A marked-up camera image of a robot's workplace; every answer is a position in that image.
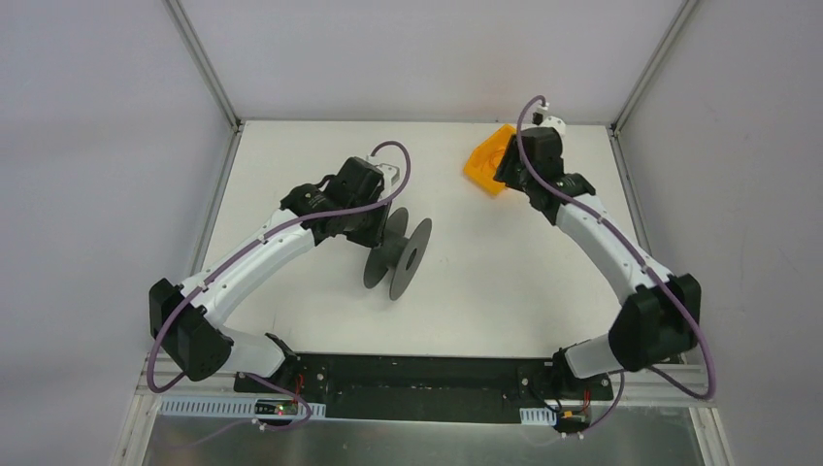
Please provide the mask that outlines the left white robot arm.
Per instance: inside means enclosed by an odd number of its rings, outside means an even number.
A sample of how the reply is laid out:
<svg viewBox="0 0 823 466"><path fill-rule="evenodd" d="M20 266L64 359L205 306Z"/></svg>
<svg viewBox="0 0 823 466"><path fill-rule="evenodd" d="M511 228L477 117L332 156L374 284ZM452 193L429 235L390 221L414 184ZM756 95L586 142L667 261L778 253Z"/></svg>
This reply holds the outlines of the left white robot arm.
<svg viewBox="0 0 823 466"><path fill-rule="evenodd" d="M162 279L151 287L151 336L193 382L227 370L255 374L271 391L285 392L296 379L287 345L273 335L232 329L228 318L276 271L327 238L378 246L387 198L399 183L398 167L351 157L337 174L294 187L257 231L215 264L179 284Z"/></svg>

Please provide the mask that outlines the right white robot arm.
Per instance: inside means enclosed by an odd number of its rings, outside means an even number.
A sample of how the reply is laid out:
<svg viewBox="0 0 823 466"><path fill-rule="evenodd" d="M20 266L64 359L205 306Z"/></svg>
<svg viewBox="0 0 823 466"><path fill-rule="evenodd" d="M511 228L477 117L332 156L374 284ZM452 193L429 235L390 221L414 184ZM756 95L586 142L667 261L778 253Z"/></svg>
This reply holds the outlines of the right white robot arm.
<svg viewBox="0 0 823 466"><path fill-rule="evenodd" d="M494 179L527 195L530 205L569 236L605 277L621 309L609 331L559 352L552 388L578 396L590 378L637 372L693 349L702 290L623 236L593 185L564 170L563 142L554 128L532 127L510 137Z"/></svg>

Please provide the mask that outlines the black cable spool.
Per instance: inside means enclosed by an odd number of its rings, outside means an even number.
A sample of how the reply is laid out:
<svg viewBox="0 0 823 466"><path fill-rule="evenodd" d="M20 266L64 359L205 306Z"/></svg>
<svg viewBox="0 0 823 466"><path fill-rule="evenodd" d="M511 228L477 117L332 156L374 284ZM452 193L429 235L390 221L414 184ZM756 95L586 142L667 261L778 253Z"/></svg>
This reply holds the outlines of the black cable spool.
<svg viewBox="0 0 823 466"><path fill-rule="evenodd" d="M370 250L367 257L363 284L372 289L390 276L389 299L397 301L407 290L427 250L433 221L426 217L406 235L409 211L399 208L392 213L383 230L380 246Z"/></svg>

